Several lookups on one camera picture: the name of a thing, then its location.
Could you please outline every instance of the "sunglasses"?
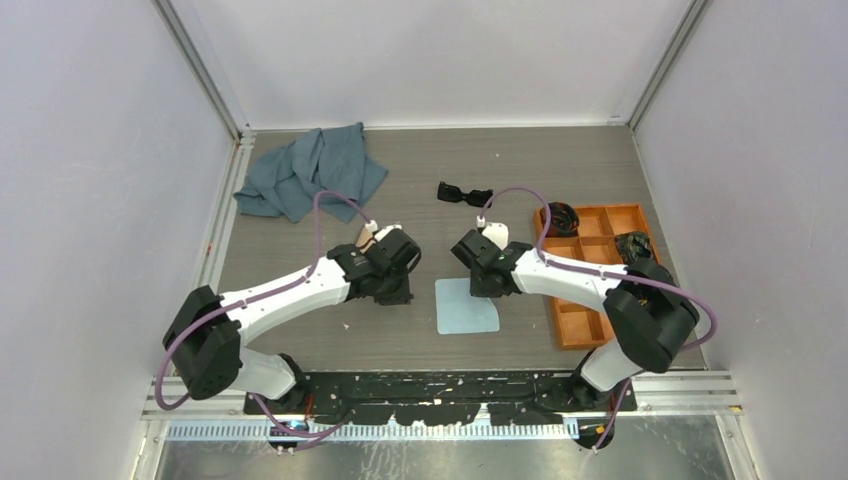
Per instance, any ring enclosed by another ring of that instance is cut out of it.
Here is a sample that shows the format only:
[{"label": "sunglasses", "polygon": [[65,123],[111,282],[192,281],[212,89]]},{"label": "sunglasses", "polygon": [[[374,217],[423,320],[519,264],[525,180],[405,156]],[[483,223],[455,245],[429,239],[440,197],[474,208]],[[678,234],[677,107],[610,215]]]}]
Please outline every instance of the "sunglasses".
[{"label": "sunglasses", "polygon": [[[577,227],[580,226],[580,217],[571,205],[562,202],[551,202],[551,229],[548,237],[576,237]],[[540,212],[542,223],[545,223],[545,209]]]},{"label": "sunglasses", "polygon": [[494,193],[494,190],[471,190],[468,193],[462,193],[462,190],[455,185],[439,182],[439,191],[436,193],[436,198],[450,203],[459,203],[465,200],[465,203],[472,207],[482,208]]}]

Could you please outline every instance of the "black sunglasses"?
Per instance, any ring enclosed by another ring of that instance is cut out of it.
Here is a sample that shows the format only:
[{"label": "black sunglasses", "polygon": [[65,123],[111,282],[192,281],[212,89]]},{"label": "black sunglasses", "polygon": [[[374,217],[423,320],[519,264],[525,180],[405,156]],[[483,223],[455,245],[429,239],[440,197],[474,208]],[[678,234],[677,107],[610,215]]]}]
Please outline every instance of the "black sunglasses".
[{"label": "black sunglasses", "polygon": [[462,193],[462,190],[455,185],[439,182],[439,191],[436,193],[436,198],[451,203],[459,203],[465,200],[472,207],[482,208],[494,193],[494,190],[471,190],[468,193]]}]

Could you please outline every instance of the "white wall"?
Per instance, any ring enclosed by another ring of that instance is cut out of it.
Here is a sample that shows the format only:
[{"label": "white wall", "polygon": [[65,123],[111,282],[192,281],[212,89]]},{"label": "white wall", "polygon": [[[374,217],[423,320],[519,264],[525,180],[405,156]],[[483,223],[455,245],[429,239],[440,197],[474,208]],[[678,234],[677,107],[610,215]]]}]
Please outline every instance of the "white wall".
[{"label": "white wall", "polygon": [[232,142],[149,0],[0,2],[0,477],[126,474]]},{"label": "white wall", "polygon": [[770,478],[845,478],[848,4],[716,0],[639,128]]},{"label": "white wall", "polygon": [[689,0],[174,3],[236,116],[285,129],[624,123]]}]

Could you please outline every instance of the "blue towel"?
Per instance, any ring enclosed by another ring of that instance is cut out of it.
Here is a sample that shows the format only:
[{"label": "blue towel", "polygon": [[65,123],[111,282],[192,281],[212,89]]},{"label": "blue towel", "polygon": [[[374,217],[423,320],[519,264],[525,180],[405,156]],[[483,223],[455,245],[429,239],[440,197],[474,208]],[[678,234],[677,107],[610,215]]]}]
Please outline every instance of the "blue towel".
[{"label": "blue towel", "polygon": [[[299,222],[312,210],[321,190],[334,190],[365,205],[386,179],[388,170],[365,153],[362,123],[310,130],[290,145],[275,148],[247,172],[244,187],[234,196],[239,213],[263,217],[285,215]],[[321,209],[343,222],[356,211],[330,196]]]},{"label": "blue towel", "polygon": [[436,280],[436,328],[442,335],[497,332],[498,309],[490,298],[471,296],[471,279]]}]

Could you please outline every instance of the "metal floor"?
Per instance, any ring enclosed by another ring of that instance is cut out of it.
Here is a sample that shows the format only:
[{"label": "metal floor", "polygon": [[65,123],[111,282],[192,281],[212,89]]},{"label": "metal floor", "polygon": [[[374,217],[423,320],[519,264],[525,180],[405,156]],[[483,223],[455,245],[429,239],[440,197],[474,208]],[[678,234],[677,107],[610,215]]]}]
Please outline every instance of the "metal floor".
[{"label": "metal floor", "polygon": [[563,440],[328,442],[279,457],[261,442],[168,441],[156,478],[733,478],[714,417],[622,417],[616,431],[597,456]]},{"label": "metal floor", "polygon": [[[293,141],[297,133],[256,137],[251,162]],[[541,296],[495,300],[497,333],[440,335],[434,284],[467,277],[450,248],[474,227],[477,208],[436,199],[444,180],[462,188],[495,190],[525,185],[549,201],[572,205],[641,203],[667,267],[665,239],[625,127],[490,128],[367,131],[369,153],[389,169],[366,205],[381,224],[401,222],[421,246],[424,259],[411,275],[411,305],[381,307],[369,300],[317,310],[267,332],[251,344],[265,353],[284,352],[304,370],[433,370],[574,368],[584,351],[554,343],[548,306]],[[510,238],[533,241],[531,214],[538,201],[507,194],[491,210]],[[343,224],[324,214],[325,250],[350,243],[361,222]],[[227,250],[219,291],[240,290],[298,270],[313,254],[311,214],[299,224],[286,218],[239,215]],[[699,351],[683,352],[678,368],[703,368]]]}]

